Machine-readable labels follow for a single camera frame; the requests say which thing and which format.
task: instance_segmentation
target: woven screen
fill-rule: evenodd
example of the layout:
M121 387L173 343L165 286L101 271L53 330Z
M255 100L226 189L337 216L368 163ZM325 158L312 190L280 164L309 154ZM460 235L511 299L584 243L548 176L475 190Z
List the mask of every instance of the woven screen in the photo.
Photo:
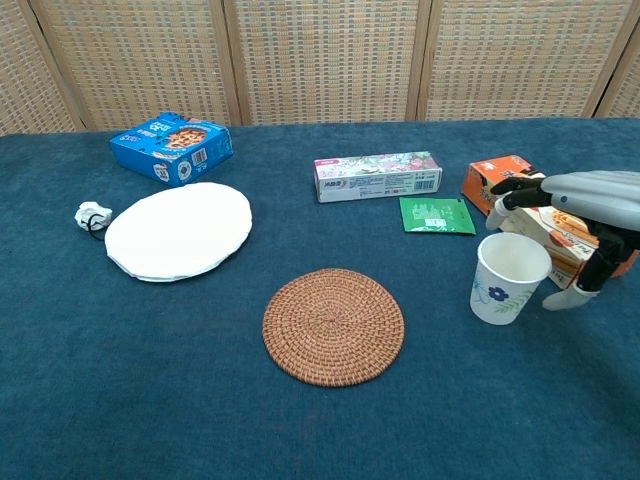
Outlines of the woven screen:
M636 29L633 43L629 45L625 57L628 64L620 73L620 87L611 103L608 112L610 117L640 117L640 26ZM611 82L612 88L617 83Z
M233 2L251 123L403 120L418 3Z
M632 2L434 2L419 117L591 115L586 104Z
M38 3L92 128L125 129L167 110L230 121L208 0Z
M73 131L69 111L18 1L0 0L0 135Z

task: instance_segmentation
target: blue box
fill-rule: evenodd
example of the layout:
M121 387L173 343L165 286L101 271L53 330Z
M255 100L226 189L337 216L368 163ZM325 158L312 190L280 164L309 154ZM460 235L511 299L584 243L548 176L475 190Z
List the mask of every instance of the blue box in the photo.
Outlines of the blue box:
M179 187L233 155L225 127L166 112L111 139L119 165Z

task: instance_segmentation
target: brown coaster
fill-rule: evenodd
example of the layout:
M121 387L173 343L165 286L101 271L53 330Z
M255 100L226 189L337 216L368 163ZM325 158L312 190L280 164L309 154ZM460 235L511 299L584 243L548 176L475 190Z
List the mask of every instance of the brown coaster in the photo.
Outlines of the brown coaster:
M329 268L298 277L273 296L262 336L288 374L341 387L370 380L391 365L402 346L404 321L380 284Z

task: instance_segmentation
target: table surface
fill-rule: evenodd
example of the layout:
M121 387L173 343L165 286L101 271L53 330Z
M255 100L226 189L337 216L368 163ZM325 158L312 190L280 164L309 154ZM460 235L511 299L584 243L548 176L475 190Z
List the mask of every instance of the table surface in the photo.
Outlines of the table surface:
M469 308L490 233L475 208L476 236L407 234L397 198L318 204L311 169L429 150L435 196L455 198L470 162L506 154L547 175L637 169L640 120L232 128L235 155L201 181L243 192L253 230L173 284L128 277L73 220L165 188L115 163L116 133L0 138L0 477L640 478L640 268L564 312L541 308L547 279L491 326ZM262 341L271 296L325 267L404 314L396 361L355 387L303 384Z

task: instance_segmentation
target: robotic hand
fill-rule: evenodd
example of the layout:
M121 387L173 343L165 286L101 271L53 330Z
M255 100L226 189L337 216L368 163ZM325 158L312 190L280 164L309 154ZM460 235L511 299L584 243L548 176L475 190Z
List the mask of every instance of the robotic hand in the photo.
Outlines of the robotic hand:
M640 249L640 172L575 172L546 178L511 177L491 189L498 195L487 228L498 228L519 207L553 206L582 219L598 238L576 282L547 297L543 307L579 307L595 297L618 266Z

